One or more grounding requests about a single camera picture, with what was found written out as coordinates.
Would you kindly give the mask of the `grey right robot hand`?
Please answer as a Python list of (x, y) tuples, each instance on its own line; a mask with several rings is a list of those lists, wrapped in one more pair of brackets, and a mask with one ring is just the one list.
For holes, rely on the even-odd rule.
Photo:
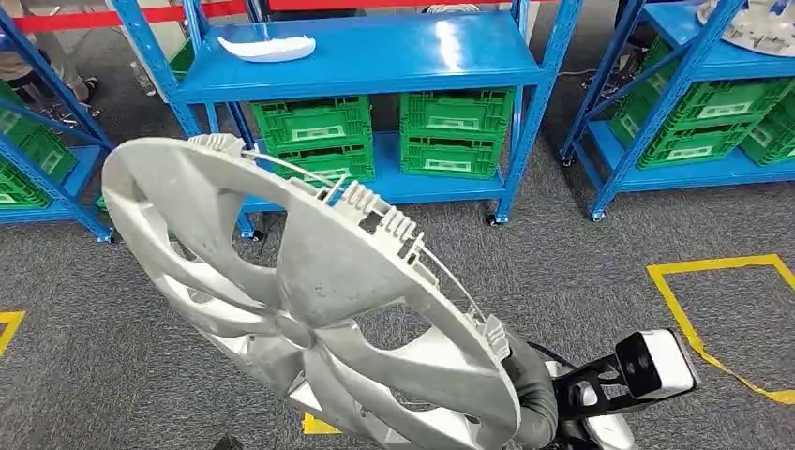
[(513, 329), (504, 327), (510, 354), (502, 366), (517, 392), (520, 424), (515, 440), (523, 449), (541, 449), (556, 435), (558, 405), (547, 366), (529, 344)]

